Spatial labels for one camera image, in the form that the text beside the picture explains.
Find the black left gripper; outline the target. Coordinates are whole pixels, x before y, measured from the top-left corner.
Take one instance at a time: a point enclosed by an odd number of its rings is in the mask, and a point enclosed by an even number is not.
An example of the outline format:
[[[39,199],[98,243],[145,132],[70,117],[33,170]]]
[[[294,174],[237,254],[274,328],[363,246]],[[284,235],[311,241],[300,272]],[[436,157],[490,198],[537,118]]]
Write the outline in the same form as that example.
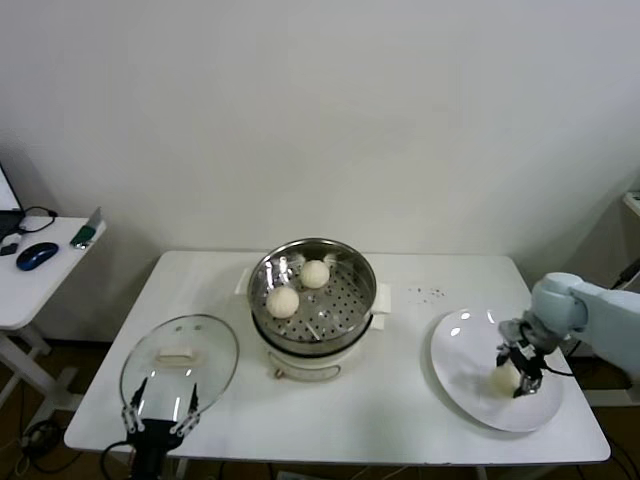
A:
[[[139,416],[139,408],[147,385],[145,377],[140,386],[133,393],[130,401],[122,408],[122,419],[126,429],[126,441],[137,451],[157,449],[168,452],[178,448],[184,437],[188,435],[199,423],[199,396],[198,386],[193,385],[188,404],[187,416],[180,422],[160,419],[143,419]]]

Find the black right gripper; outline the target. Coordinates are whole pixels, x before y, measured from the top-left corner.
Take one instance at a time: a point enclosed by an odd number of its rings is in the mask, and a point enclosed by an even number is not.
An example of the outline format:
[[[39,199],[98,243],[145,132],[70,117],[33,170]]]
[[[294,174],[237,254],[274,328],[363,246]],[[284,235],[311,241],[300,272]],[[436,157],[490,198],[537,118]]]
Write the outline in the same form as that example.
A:
[[[536,394],[542,384],[544,356],[526,340],[503,341],[497,347],[496,367],[502,367],[507,362],[512,362],[521,374],[514,397]]]

